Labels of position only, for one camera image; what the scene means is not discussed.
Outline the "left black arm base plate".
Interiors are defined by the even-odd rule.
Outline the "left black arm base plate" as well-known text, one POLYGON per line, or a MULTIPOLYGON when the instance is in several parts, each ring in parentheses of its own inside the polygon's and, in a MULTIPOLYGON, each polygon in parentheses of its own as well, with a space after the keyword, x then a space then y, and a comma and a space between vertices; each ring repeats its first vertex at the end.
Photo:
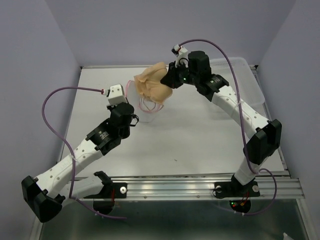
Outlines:
POLYGON ((101 189, 85 196, 85 199, 125 199, 127 197, 126 182, 115 182, 103 171, 97 171, 93 175, 98 178, 101 189))

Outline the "white mesh laundry bag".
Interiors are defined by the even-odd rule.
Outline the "white mesh laundry bag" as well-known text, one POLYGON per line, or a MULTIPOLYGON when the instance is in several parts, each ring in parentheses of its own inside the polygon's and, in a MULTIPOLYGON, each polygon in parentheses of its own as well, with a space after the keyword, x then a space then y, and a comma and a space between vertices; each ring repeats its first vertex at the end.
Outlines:
POLYGON ((128 102, 134 107, 134 113, 142 123, 152 122, 158 112, 163 109, 163 105, 155 103, 149 99, 141 97, 137 91, 135 82, 129 80, 125 86, 125 94, 128 102))

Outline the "white plastic basket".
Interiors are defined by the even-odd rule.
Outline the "white plastic basket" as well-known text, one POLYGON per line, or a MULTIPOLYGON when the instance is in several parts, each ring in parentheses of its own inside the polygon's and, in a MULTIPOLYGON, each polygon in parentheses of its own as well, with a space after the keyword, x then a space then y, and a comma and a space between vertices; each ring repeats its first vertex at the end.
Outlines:
MULTIPOLYGON (((265 97, 247 61, 242 57, 230 57, 229 61, 236 76, 241 99, 252 108, 263 105, 265 97)), ((227 60, 225 58, 215 58, 210 59, 209 62, 212 73, 225 78, 236 92, 235 81, 227 60)))

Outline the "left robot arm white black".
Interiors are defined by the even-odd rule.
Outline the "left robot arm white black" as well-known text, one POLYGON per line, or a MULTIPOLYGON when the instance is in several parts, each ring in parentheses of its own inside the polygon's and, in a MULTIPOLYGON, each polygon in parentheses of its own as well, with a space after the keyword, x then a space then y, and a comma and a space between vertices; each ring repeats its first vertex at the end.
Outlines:
POLYGON ((92 130, 63 160, 46 172, 21 182, 25 202, 41 223, 52 220, 72 201, 99 196, 114 199, 118 187, 103 171, 76 181, 75 177, 94 161, 120 145, 130 135, 134 107, 122 102, 111 108, 110 117, 92 130))

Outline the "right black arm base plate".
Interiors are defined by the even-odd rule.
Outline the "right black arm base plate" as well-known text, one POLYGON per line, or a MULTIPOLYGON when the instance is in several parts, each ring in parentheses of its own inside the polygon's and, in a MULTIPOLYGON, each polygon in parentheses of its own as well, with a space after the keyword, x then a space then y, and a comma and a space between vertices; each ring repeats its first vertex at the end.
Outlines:
POLYGON ((260 189, 254 180, 246 185, 241 185, 233 181, 218 181, 214 183, 213 195, 218 199, 242 198, 249 194, 249 197, 259 197, 260 189))

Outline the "aluminium frame rail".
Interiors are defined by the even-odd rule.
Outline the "aluminium frame rail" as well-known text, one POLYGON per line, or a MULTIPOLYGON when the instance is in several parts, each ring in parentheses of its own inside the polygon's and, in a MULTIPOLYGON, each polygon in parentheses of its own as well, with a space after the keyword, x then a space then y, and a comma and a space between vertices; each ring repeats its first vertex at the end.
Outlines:
MULTIPOLYGON (((81 181, 92 177, 93 173, 81 181)), ((136 176, 136 177, 110 177, 114 182, 127 183, 126 198, 115 198, 117 201, 200 201, 200 200, 240 200, 241 198, 216 198, 213 195, 215 182, 229 182, 230 174, 218 175, 187 175, 187 176, 136 176)), ((249 199, 302 199, 304 194, 300 181, 289 176, 271 177, 267 173, 257 176, 260 196, 249 199)))

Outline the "beige bra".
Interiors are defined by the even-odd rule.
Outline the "beige bra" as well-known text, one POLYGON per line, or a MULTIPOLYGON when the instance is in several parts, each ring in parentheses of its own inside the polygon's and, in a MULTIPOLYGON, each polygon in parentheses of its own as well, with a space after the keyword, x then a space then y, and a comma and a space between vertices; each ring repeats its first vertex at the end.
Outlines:
POLYGON ((143 99, 163 105, 173 93, 169 86, 161 83, 167 72, 164 62, 147 67, 142 73, 134 76, 136 92, 143 99))

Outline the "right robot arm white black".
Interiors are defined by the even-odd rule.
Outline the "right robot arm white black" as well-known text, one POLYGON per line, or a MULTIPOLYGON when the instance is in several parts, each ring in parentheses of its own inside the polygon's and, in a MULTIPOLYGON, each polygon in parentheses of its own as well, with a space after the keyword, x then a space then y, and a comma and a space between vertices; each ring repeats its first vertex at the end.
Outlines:
POLYGON ((226 112, 240 127, 244 142, 244 159, 226 183, 221 183, 217 194, 242 195, 259 173, 268 157, 279 148, 282 124, 260 115, 244 102, 239 92, 221 75, 212 72, 209 57, 204 51, 173 49, 175 61, 169 63, 161 83, 177 89, 184 84, 195 86, 197 92, 226 112))

